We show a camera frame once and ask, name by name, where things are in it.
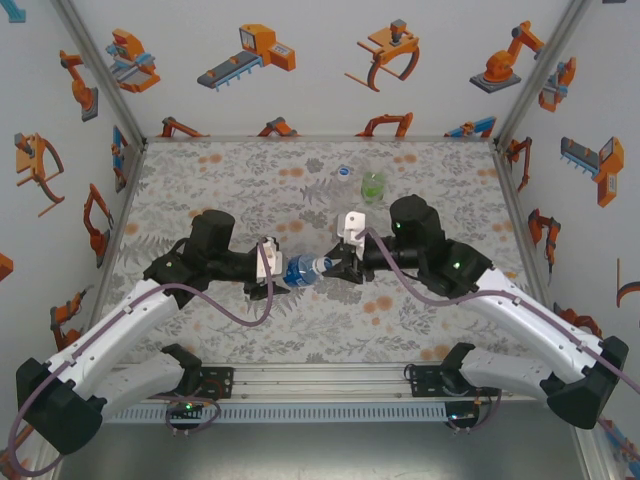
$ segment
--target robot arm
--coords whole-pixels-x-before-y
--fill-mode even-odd
[[[425,302],[435,306],[459,304],[480,312],[540,359],[508,357],[459,343],[442,364],[450,388],[464,390],[471,384],[530,395],[545,400],[554,413],[572,425],[593,428],[618,377],[586,349],[621,369],[627,345],[616,337],[601,341],[573,327],[520,290],[490,259],[469,245],[446,239],[438,213],[420,197],[397,200],[390,213],[394,235],[382,239],[365,239],[363,214],[349,212],[342,217],[338,224],[342,240],[327,254],[340,262],[323,275],[353,283],[371,281],[376,270],[392,268],[384,247],[399,268],[417,269],[423,285],[449,299]]]
[[[530,28],[531,22],[527,21],[522,22],[511,31],[513,40],[511,41],[511,45],[509,45],[507,52],[513,57],[513,63],[517,60],[520,50],[522,49],[522,45],[526,45],[533,50],[536,59],[538,58],[542,47],[544,47],[544,42],[536,37],[531,32]]]
[[[282,273],[278,244],[272,238],[263,240],[264,258],[257,248],[231,252],[234,223],[231,215],[214,210],[194,218],[191,236],[154,260],[144,279],[84,336],[45,363],[31,358],[20,366],[16,381],[21,409],[56,372],[24,418],[61,454],[77,451],[97,433],[103,419],[151,395],[190,395],[197,390],[201,361],[179,345],[163,348],[142,364],[112,370],[140,338],[207,290],[212,280],[244,282],[245,293],[254,299],[274,288],[264,279],[267,271],[270,276]],[[189,290],[172,288],[177,284]]]

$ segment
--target black bracket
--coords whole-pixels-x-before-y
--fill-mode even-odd
[[[280,285],[276,285],[276,282],[271,283],[273,284],[274,295],[289,293],[288,289],[281,287]],[[246,282],[244,284],[244,293],[245,295],[249,295],[249,300],[251,300],[252,302],[264,300],[269,296],[266,283],[258,284],[255,282]]]
[[[211,400],[229,399],[233,393],[233,375],[231,367],[202,367],[200,369],[200,389],[194,396]],[[163,393],[163,396],[180,397],[174,392]]]
[[[459,397],[475,398],[477,388],[468,382],[466,385],[448,385],[440,365],[413,365],[405,367],[405,378],[411,383],[411,396],[414,398]],[[500,393],[497,388],[483,388],[485,395],[494,397]]]
[[[356,247],[347,245],[344,240],[331,249],[326,255],[331,260],[339,260],[338,263],[329,268],[322,276],[328,278],[340,278],[357,285],[362,285],[363,272],[361,262],[356,255]]]

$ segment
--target floral tablecloth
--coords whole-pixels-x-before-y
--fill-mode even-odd
[[[271,235],[285,256],[328,252],[335,245],[335,199],[344,188],[337,169],[347,165],[360,179],[371,162],[384,169],[387,190],[380,203],[364,209],[368,225],[388,235],[390,204],[418,194],[438,210],[448,237],[472,244],[526,287],[490,148],[449,142],[152,143],[103,313],[154,258],[188,236],[193,217],[207,208],[236,218],[233,250],[248,251]],[[363,207],[356,191],[352,206]],[[207,293],[250,320],[265,304],[250,302],[240,284],[212,282]],[[277,296],[268,321],[253,329],[195,299],[144,338],[126,361],[141,362],[178,342],[205,363],[411,362],[442,359],[459,341],[512,355],[525,352],[485,318],[458,307],[428,308],[391,272],[380,272],[370,284],[323,279]]]

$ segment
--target orange robot illustration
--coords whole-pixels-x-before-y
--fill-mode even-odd
[[[420,47],[418,46],[420,39],[407,30],[406,22],[398,19],[395,22],[391,22],[388,28],[378,30],[367,38],[378,45],[378,48],[372,48],[363,42],[358,42],[359,47],[364,48],[373,56],[367,81],[365,82],[351,73],[345,73],[347,77],[370,88],[374,92],[380,91],[380,89],[376,87],[376,75],[379,70],[393,75],[398,80],[404,81],[409,78],[409,75],[411,75],[416,68],[418,59],[420,58]],[[391,60],[403,54],[410,54],[411,58],[401,73],[396,73],[390,68],[385,67]]]
[[[157,136],[160,138],[171,138],[173,137],[173,134],[175,133],[176,130],[190,137],[208,137],[209,136],[209,135],[203,135],[191,127],[187,127],[184,123],[178,122],[173,117],[165,117],[162,120],[162,133]]]
[[[56,149],[53,148],[53,145],[37,133],[29,135],[28,137],[24,136],[22,133],[17,133],[14,137],[14,143],[18,149],[16,151],[16,173],[22,173],[26,170],[29,171],[29,176],[20,180],[16,185],[20,187],[28,181],[33,180],[44,192],[46,197],[52,202],[51,205],[38,214],[38,217],[41,217],[64,200],[64,197],[59,197],[53,193],[48,184],[48,182],[64,172],[62,160],[60,160],[60,156],[58,155],[58,152],[56,152]],[[48,151],[51,154],[53,161],[58,168],[57,172],[49,176],[47,176],[44,167],[45,151]]]
[[[82,336],[82,334],[74,328],[71,328],[67,333],[64,333],[60,327],[80,313],[82,310],[82,299],[92,288],[93,285],[89,285],[81,292],[76,293],[72,300],[68,300],[61,307],[51,307],[51,310],[49,311],[49,314],[51,315],[50,328],[53,332],[53,338],[56,341],[56,348],[59,352],[67,348]]]
[[[220,90],[240,74],[251,73],[255,66],[275,65],[287,72],[296,68],[296,52],[276,41],[276,32],[259,23],[240,27],[242,50],[198,77],[198,83]]]
[[[13,260],[0,253],[0,282],[13,273]]]
[[[496,117],[487,117],[482,120],[478,120],[477,122],[466,122],[458,128],[448,131],[444,136],[459,138],[470,137],[479,133],[481,138],[489,138],[491,136],[491,132],[493,132],[495,124]]]
[[[538,242],[542,240],[542,230],[547,229],[547,240],[544,246],[544,258],[547,259],[549,267],[549,282],[551,284],[551,274],[553,266],[556,263],[556,242],[562,225],[553,217],[543,217],[540,215],[540,209],[536,208],[529,214],[529,232],[533,245],[538,246]]]
[[[71,78],[73,78],[71,91],[73,92],[73,98],[80,104],[82,121],[86,122],[92,118],[96,118],[98,116],[98,89],[96,87],[87,87],[78,73],[76,67],[78,65],[84,65],[80,55],[67,55],[64,53],[64,50],[60,50],[60,65],[62,65],[62,67],[71,74]]]
[[[562,137],[560,154],[582,173],[589,172],[598,185],[598,205],[606,207],[618,195],[618,173],[624,168],[624,148],[617,137],[611,137],[600,152],[580,145],[571,138]]]
[[[109,222],[109,229],[104,233],[100,232],[100,230],[94,227],[91,223],[91,208],[93,207],[93,202],[98,204],[98,207],[100,207],[100,210],[102,210],[102,213],[105,214]],[[109,238],[111,237],[111,229],[113,228],[114,221],[111,212],[107,208],[107,204],[104,202],[102,195],[100,195],[100,192],[93,183],[89,184],[89,196],[84,204],[82,218],[84,226],[89,232],[89,243],[91,244],[91,248],[96,252],[96,267],[100,268],[102,266],[102,262],[104,262],[104,256],[107,252],[107,246],[109,245]]]
[[[535,53],[537,59],[542,52],[544,42],[531,33],[531,22],[522,22],[511,30],[513,40],[508,50],[494,53],[487,61],[487,69],[469,79],[476,87],[487,93],[497,92],[520,83],[522,79],[513,72],[513,66],[518,60],[522,46],[526,45]]]
[[[113,78],[123,90],[140,93],[160,81],[156,74],[155,57],[144,51],[134,35],[116,28],[113,43],[106,50],[113,57],[110,67]]]
[[[378,125],[383,123],[397,123],[398,128],[396,129],[395,136],[404,137],[407,134],[407,130],[409,130],[412,121],[412,112],[409,112],[406,115],[389,115],[388,113],[385,113],[384,115],[380,115],[379,117],[369,120],[369,123],[367,123],[364,130],[356,134],[356,137],[373,137],[373,131]]]
[[[549,112],[555,112],[562,100],[569,94],[569,85],[576,75],[576,57],[568,62],[558,63],[556,71],[549,78],[538,95],[538,103]]]
[[[298,132],[287,125],[287,122],[282,117],[278,117],[275,120],[267,122],[267,125],[258,134],[259,137],[268,137],[272,133],[279,137],[297,137]]]
[[[524,172],[522,174],[522,180],[518,185],[518,192],[521,192],[524,187],[529,184],[529,166],[531,163],[531,144],[533,141],[531,137],[525,138],[522,142],[511,140],[509,148],[505,152],[505,156],[509,161],[509,164],[513,167],[514,163],[518,163],[520,160],[520,152],[524,150]]]

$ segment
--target purple cable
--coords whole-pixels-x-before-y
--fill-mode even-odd
[[[475,293],[468,293],[467,295],[463,295],[462,297],[458,297],[458,298],[455,298],[453,300],[434,300],[432,298],[425,297],[420,292],[418,292],[408,282],[408,280],[405,278],[405,276],[402,274],[402,271],[400,270],[400,267],[398,267],[396,262],[393,260],[393,257],[391,256],[391,253],[389,253],[389,250],[387,249],[387,247],[385,246],[384,242],[380,238],[380,235],[378,235],[378,233],[373,228],[369,227],[369,228],[365,228],[362,232],[360,232],[356,236],[356,239],[360,239],[360,238],[364,237],[365,235],[371,236],[373,241],[376,242],[376,245],[378,245],[378,248],[380,249],[380,252],[384,256],[384,258],[387,261],[387,263],[389,264],[389,267],[391,268],[391,270],[393,270],[393,273],[396,274],[396,277],[398,277],[398,280],[400,281],[400,283],[402,283],[402,285],[409,291],[409,293],[411,295],[413,295],[415,298],[417,298],[421,302],[426,303],[427,305],[431,305],[433,307],[446,307],[446,306],[450,306],[450,305],[458,305],[458,304],[460,304],[462,302],[466,302],[466,301],[472,300],[474,298],[480,298],[480,297],[498,296],[498,297],[506,298],[509,301],[518,301],[519,300],[520,301],[520,305],[522,307],[524,307],[527,310],[529,310],[530,312],[536,314],[542,320],[544,320],[549,325],[551,325],[553,328],[558,330],[571,343],[573,343],[578,349],[586,352],[587,355],[589,355],[596,362],[599,362],[601,365],[603,365],[605,368],[607,368],[611,373],[613,373],[618,378],[620,378],[622,381],[624,381],[637,394],[640,395],[640,385],[638,383],[636,383],[631,377],[629,377],[626,373],[621,371],[619,368],[617,368],[611,362],[609,362],[605,358],[603,358],[600,355],[598,355],[591,348],[589,348],[589,347],[587,347],[585,345],[582,345],[582,342],[580,341],[580,339],[578,339],[578,337],[573,335],[569,330],[567,330],[565,328],[562,328],[560,326],[560,324],[556,320],[551,318],[551,316],[549,316],[546,312],[540,310],[535,305],[530,304],[529,302],[523,300],[521,297],[518,297],[517,295],[514,295],[514,294],[509,293],[509,292],[505,292],[503,290],[480,290],[480,291],[475,292]]]
[[[615,430],[611,428],[609,425],[607,425],[607,421],[605,419],[599,418],[598,423],[602,428],[604,428],[605,432],[607,432],[609,435],[611,435],[613,438],[616,439],[616,441],[620,444],[620,448],[622,450],[627,452],[636,462],[640,462],[640,454],[638,452],[634,452],[633,450],[631,450],[631,448],[627,446],[627,440],[620,438],[618,434],[615,432]]]
[[[271,268],[269,267],[269,261],[267,260],[267,254],[264,251],[264,247],[262,246],[262,242],[258,242],[258,252],[260,253],[260,258],[262,259],[262,264],[264,266],[265,273],[266,273],[266,276],[267,276],[267,280],[266,280],[267,281],[267,305],[265,306],[264,313],[262,314],[262,316],[258,320],[256,320],[255,322],[247,322],[246,320],[242,320],[241,318],[236,317],[233,313],[229,312],[222,305],[220,305],[215,300],[213,300],[212,298],[208,297],[207,295],[205,295],[201,291],[196,290],[195,288],[190,287],[189,285],[183,285],[181,283],[168,283],[168,284],[165,284],[165,285],[159,285],[157,287],[154,287],[151,290],[149,290],[148,292],[145,292],[142,295],[140,295],[139,297],[133,299],[128,306],[130,308],[134,308],[137,305],[139,305],[141,302],[143,302],[144,300],[149,298],[151,295],[154,295],[154,294],[156,294],[158,292],[163,292],[165,290],[170,290],[170,289],[185,290],[185,291],[187,291],[187,292],[189,292],[189,293],[191,293],[191,294],[193,294],[193,295],[195,295],[197,297],[200,297],[205,302],[207,302],[209,305],[211,305],[213,308],[218,310],[220,313],[222,313],[223,315],[226,315],[232,321],[234,321],[234,322],[236,322],[236,323],[238,323],[238,324],[240,324],[240,325],[242,325],[244,327],[257,327],[259,325],[262,325],[267,320],[267,318],[269,317],[269,313],[271,312],[271,306],[273,305],[273,285],[271,283],[272,282]],[[109,330],[118,320],[120,320],[125,315],[126,315],[126,312],[124,310],[120,310],[117,314],[114,315],[114,317],[111,320],[109,320],[107,323],[105,323],[96,333],[94,333],[91,337],[89,337],[89,339],[86,342],[84,342],[76,351],[74,351],[71,354],[71,358],[73,360],[76,360],[80,355],[82,355],[82,353],[85,350],[87,350],[96,340],[98,340],[98,338],[100,338],[102,335],[104,335],[104,333],[107,330]],[[18,428],[20,427],[20,423],[24,419],[24,416],[26,415],[26,413],[29,410],[29,408],[31,408],[31,406],[35,402],[36,398],[38,398],[38,396],[42,393],[42,391],[45,388],[47,388],[51,384],[51,382],[53,382],[54,379],[58,378],[58,376],[64,370],[66,370],[67,367],[69,367],[70,365],[71,365],[70,362],[63,362],[40,385],[38,385],[38,387],[31,393],[31,395],[29,395],[27,400],[24,402],[24,404],[22,405],[22,407],[18,411],[18,415],[16,416],[15,420],[13,421],[13,424],[11,425],[11,429],[9,430],[9,444],[7,446],[7,452],[9,454],[9,461],[10,461],[11,466],[13,467],[13,469],[19,475],[22,475],[23,477],[39,477],[40,475],[44,475],[45,473],[50,472],[55,467],[57,467],[58,464],[60,463],[60,461],[63,458],[63,456],[60,455],[53,463],[51,463],[50,465],[44,467],[43,469],[40,469],[40,470],[37,470],[37,471],[27,470],[26,468],[24,468],[20,464],[20,460],[18,459],[17,447],[16,447],[16,436],[18,434]]]
[[[447,419],[447,423],[449,424],[449,426],[451,428],[453,428],[453,430],[456,433],[458,433],[460,430],[465,430],[467,433],[477,432],[482,427],[484,427],[487,423],[489,423],[489,420],[491,420],[495,416],[495,414],[498,411],[498,408],[500,408],[501,404],[502,404],[502,390],[500,390],[498,392],[498,397],[496,398],[496,403],[493,404],[492,407],[490,407],[491,410],[489,410],[489,413],[487,414],[487,416],[484,417],[480,423],[477,423],[476,425],[474,425],[473,427],[470,427],[470,428],[460,428],[455,423],[453,423],[450,418]]]

